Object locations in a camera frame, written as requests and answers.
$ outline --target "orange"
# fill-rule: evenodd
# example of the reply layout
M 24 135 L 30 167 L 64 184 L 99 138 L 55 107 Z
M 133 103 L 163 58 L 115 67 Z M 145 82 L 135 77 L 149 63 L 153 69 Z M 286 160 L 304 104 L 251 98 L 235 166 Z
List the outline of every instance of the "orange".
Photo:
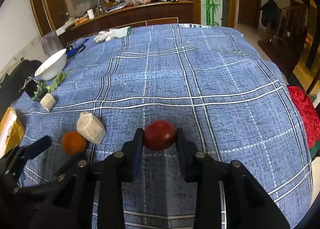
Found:
M 85 150 L 87 141 L 79 132 L 71 131 L 63 136 L 61 146 L 67 154 L 75 155 Z

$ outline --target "green plastic leaf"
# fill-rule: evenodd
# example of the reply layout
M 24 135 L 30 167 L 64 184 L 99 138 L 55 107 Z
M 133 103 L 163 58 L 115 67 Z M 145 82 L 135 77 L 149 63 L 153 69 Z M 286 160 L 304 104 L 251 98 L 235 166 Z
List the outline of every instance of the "green plastic leaf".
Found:
M 37 91 L 34 92 L 35 95 L 33 96 L 32 100 L 33 100 L 33 101 L 39 100 L 39 99 L 38 99 L 38 94 L 39 94 L 40 92 L 42 92 L 43 90 L 45 90 L 45 89 L 46 89 L 46 87 L 45 87 L 45 81 L 42 80 L 42 79 L 39 80 L 39 84 L 37 85 Z
M 63 82 L 63 80 L 66 78 L 67 74 L 69 74 L 70 71 L 63 73 L 60 72 L 58 75 L 54 78 L 53 82 L 51 85 L 46 85 L 46 81 L 44 80 L 39 80 L 39 84 L 37 85 L 37 91 L 35 91 L 35 95 L 33 96 L 32 100 L 33 101 L 39 101 L 38 94 L 42 90 L 46 90 L 49 93 L 52 93 L 55 91 L 55 89 L 58 88 L 58 86 Z
M 55 89 L 58 88 L 58 86 L 63 82 L 63 80 L 66 78 L 67 74 L 69 74 L 69 71 L 66 73 L 60 72 L 58 75 L 54 78 L 52 84 L 48 86 L 47 90 L 48 92 L 54 92 Z

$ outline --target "bed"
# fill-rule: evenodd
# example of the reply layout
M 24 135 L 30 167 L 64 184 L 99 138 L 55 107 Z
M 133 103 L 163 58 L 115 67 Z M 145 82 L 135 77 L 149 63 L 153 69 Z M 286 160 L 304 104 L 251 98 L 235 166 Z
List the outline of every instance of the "bed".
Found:
M 100 145 L 88 146 L 90 161 L 120 150 L 138 127 L 168 119 L 216 160 L 244 163 L 291 228 L 297 225 L 310 206 L 311 158 L 302 119 L 275 64 L 224 27 L 153 25 L 109 42 L 95 44 L 93 38 L 67 62 L 64 71 L 71 72 L 53 94 L 51 112 L 26 94 L 13 105 L 26 127 L 22 145 L 44 135 L 53 141 L 26 164 L 20 186 L 50 181 L 67 161 L 61 139 L 75 130 L 83 111 L 107 130 Z M 183 182 L 179 172 L 174 146 L 143 150 L 136 181 L 123 184 L 127 228 L 193 225 L 196 184 Z M 227 228 L 222 184 L 220 197 L 221 227 Z M 96 199 L 92 228 L 97 208 Z

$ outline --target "red cloth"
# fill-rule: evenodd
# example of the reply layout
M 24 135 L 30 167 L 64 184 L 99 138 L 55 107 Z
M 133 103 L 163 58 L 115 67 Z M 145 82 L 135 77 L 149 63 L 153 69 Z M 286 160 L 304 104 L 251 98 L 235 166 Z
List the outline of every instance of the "red cloth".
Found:
M 309 96 L 296 85 L 288 86 L 294 105 L 297 107 L 307 133 L 308 147 L 312 148 L 320 138 L 320 120 Z

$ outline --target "wooden cabinet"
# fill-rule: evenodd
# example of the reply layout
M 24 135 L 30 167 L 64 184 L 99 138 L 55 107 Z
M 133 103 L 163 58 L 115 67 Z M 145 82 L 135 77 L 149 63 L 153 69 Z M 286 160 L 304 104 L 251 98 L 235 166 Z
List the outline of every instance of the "wooden cabinet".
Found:
M 63 45 L 101 30 L 122 26 L 146 26 L 170 23 L 193 23 L 193 2 L 157 2 L 127 7 L 99 15 L 59 36 Z

